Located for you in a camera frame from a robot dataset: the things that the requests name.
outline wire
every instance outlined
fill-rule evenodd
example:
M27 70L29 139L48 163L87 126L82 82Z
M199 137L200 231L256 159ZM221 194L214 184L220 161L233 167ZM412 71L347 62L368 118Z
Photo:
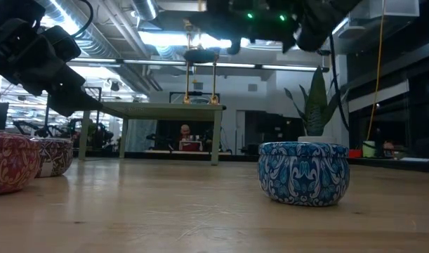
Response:
M379 45L379 49L378 49L378 66L376 68L375 98L374 98L374 105L373 105L373 107L371 109L370 125L369 125L369 131L367 132L367 140L370 139L371 126L372 126L372 124L374 122L374 115L375 115L375 109L376 109L376 99L378 97L378 89L379 89L379 86L380 86L381 56L382 56L382 48L383 48L384 14L385 14L385 0L383 0L383 15L381 16L381 24L380 24L380 45Z
M80 35L82 35L86 31L86 29L88 29L88 27L91 25L94 19L94 8L91 5L91 3L89 3L88 0L80 0L80 1L84 2L89 7L89 19L88 19L88 22L86 22L86 24L82 28L80 28L80 30L78 30L76 33L72 35L73 38L77 38Z
M333 68L333 83L334 83L334 88L336 90L336 93L341 94L341 90L339 89L339 84L338 84L338 73L337 73L337 69L336 69L336 52L334 50L334 38L333 38L333 34L329 35L329 43L330 43L330 49L331 49L331 65ZM345 118L345 113L343 112L343 106L342 106L342 98L341 96L337 96L338 99L338 105L339 105L339 112L341 113L341 118L342 118L342 123L345 126L345 129L347 129L347 131L350 131L350 127L348 126L347 123L347 119Z

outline office desk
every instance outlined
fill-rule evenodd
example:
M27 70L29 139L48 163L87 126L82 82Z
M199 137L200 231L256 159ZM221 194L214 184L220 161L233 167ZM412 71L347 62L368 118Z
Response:
M121 146L119 157L125 157L125 144L130 119L155 119L155 120L193 120L214 122L213 149L211 152L211 164L217 165L219 161L220 122L224 105L185 105L171 103L121 103L104 102L101 112L122 118ZM86 140L88 139L89 111L84 112L81 136L79 160L85 160Z

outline metal frame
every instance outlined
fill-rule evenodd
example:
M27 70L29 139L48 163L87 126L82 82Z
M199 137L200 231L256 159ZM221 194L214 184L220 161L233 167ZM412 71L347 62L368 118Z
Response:
M185 92L176 92L176 91L169 92L169 103L172 103L172 95L175 95L175 94L185 95L186 93ZM203 96L203 95L211 95L211 93L206 93L206 92L201 92L201 91L190 91L188 93L188 95L189 96ZM220 103L220 94L216 93L216 96L218 97L219 103Z

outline wooden table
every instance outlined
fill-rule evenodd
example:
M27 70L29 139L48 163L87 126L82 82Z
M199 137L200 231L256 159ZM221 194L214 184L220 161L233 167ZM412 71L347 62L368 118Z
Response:
M265 196L254 162L74 162L0 196L0 253L429 253L429 173L350 170L309 208Z
M124 120L122 126L121 146L119 157L125 158L125 144L130 119L155 119L155 120L192 120L214 122L213 149L211 152L211 164L217 165L219 161L220 123L224 105L185 105L171 103L120 103L104 102L101 112ZM86 140L88 139L89 116L91 112L84 112L79 159L85 160Z

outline fluorescent light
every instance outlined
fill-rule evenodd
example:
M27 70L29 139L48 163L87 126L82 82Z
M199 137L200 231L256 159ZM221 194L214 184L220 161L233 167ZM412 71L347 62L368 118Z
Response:
M108 70L106 67L71 66L71 68L85 78L96 77L98 79L109 79L109 78L117 79L117 80L121 79L121 77L118 74L113 73L111 70Z
M10 103L10 107L46 109L46 105L32 105L32 104L22 104L22 103Z
M116 59L102 59L102 58L75 58L71 60L74 63L116 63Z
M348 23L348 18L344 18L343 20L342 20L342 22L340 22L339 23L339 25L338 26L336 26L336 28L334 28L334 30L333 30L333 34L335 34L335 33L337 33L345 24L347 24Z
M186 62L182 60L124 60L127 64L146 64L146 65L169 65L169 66L185 66Z
M121 67L120 64L89 63L89 67Z
M145 44L153 46L187 46L187 35L184 33L164 33L164 32L139 32L141 39ZM201 44L204 48L231 47L231 41L227 39L215 39L207 34L202 34L201 38L198 35L194 36L191 41L193 46ZM241 46L248 46L248 39L241 39Z
M242 63L217 63L218 67L238 67L238 68L255 68L254 64Z
M303 66L287 66L287 65L263 65L263 70L293 70L293 71L306 71L314 72L316 67L303 67Z
M22 121L35 121L35 122L43 122L42 119L34 118L34 117L11 117L13 120L22 120Z

